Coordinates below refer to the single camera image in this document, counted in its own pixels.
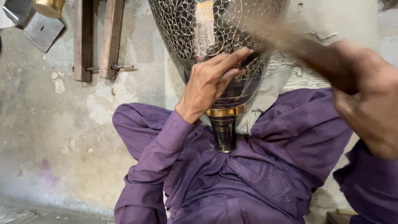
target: purple shirt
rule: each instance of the purple shirt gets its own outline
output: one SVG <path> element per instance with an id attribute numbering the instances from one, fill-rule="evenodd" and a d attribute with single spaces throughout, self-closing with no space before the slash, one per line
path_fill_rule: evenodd
<path id="1" fill-rule="evenodd" d="M 123 224 L 304 224 L 312 193 L 352 134 L 333 108 L 330 89 L 280 95 L 229 154 L 214 150 L 209 127 L 164 108 L 123 104 L 113 124 L 139 161 L 115 207 Z M 348 156 L 351 163 L 334 176 L 360 215 L 351 222 L 396 223 L 398 162 L 371 156 L 361 141 Z"/>

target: hand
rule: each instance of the hand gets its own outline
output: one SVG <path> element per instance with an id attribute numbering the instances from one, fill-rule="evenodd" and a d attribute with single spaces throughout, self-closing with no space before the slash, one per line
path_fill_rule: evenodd
<path id="1" fill-rule="evenodd" d="M 188 123 L 195 123 L 224 93 L 229 82 L 246 72 L 237 66 L 252 52 L 243 47 L 230 55 L 220 54 L 194 65 L 176 112 Z"/>
<path id="2" fill-rule="evenodd" d="M 366 143 L 372 155 L 398 159 L 398 71 L 370 49 L 334 45 L 354 64 L 359 92 L 334 88 L 335 108 Z"/>

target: gold band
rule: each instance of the gold band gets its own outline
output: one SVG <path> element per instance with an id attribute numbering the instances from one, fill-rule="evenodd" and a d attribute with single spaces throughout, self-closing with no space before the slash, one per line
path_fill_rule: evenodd
<path id="1" fill-rule="evenodd" d="M 245 105 L 232 107 L 232 108 L 218 108 L 218 109 L 208 109 L 206 115 L 210 117 L 228 117 L 237 116 L 245 112 Z"/>

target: knee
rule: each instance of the knee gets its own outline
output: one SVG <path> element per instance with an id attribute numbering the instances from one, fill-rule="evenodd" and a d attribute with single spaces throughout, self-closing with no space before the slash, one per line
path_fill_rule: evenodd
<path id="1" fill-rule="evenodd" d="M 139 106 L 140 106 L 139 103 L 129 103 L 129 104 L 119 105 L 112 116 L 112 123 L 115 129 L 117 130 L 118 126 L 121 123 L 125 123 L 132 120 L 132 118 L 137 114 L 136 108 Z"/>

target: purple sleeve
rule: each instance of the purple sleeve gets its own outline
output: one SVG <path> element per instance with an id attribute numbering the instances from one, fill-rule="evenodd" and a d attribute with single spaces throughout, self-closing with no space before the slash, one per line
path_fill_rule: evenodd
<path id="1" fill-rule="evenodd" d="M 194 126 L 172 112 L 159 135 L 144 148 L 138 164 L 126 175 L 126 186 L 115 206 L 116 223 L 167 222 L 163 180 Z"/>
<path id="2" fill-rule="evenodd" d="M 360 140 L 347 154 L 350 164 L 334 178 L 359 216 L 351 223 L 398 222 L 398 160 L 373 157 Z"/>

